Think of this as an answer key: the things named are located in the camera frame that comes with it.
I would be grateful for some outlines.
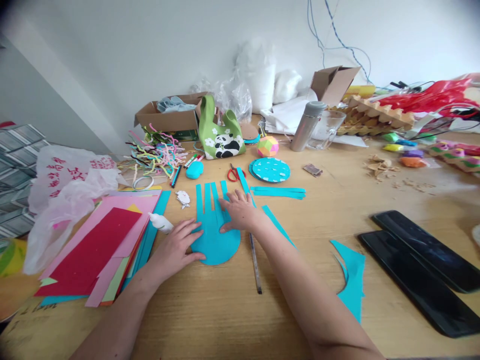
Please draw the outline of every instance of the left hand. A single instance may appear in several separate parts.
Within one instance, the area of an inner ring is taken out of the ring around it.
[[[180,221],[173,227],[170,234],[160,243],[144,267],[149,282],[153,282],[159,287],[165,280],[178,273],[188,264],[207,259],[201,252],[185,254],[189,246],[204,233],[203,230],[192,233],[201,224],[201,222],[195,222],[195,219],[192,218]]]

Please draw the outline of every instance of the glass mug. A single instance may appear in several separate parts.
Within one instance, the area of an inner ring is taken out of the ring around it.
[[[307,146],[311,149],[326,150],[337,135],[337,129],[342,125],[347,114],[341,111],[325,110],[313,130]]]

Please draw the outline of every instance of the green tote bag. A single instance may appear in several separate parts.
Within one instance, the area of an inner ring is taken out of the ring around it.
[[[214,123],[214,97],[205,95],[201,99],[200,111],[199,136],[208,160],[229,158],[245,152],[242,130],[232,110],[227,110],[221,118],[225,126],[218,126]]]

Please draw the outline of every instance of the paper ball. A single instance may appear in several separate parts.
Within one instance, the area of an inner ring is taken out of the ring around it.
[[[280,146],[276,138],[265,136],[260,139],[256,148],[258,149],[258,155],[262,158],[269,158],[279,152]]]

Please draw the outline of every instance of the black phone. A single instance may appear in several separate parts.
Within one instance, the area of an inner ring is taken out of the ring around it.
[[[358,239],[440,334],[459,338],[480,333],[480,317],[402,241],[387,231],[363,233]]]
[[[386,211],[371,218],[408,245],[453,290],[471,293],[480,289],[479,269],[400,212]]]

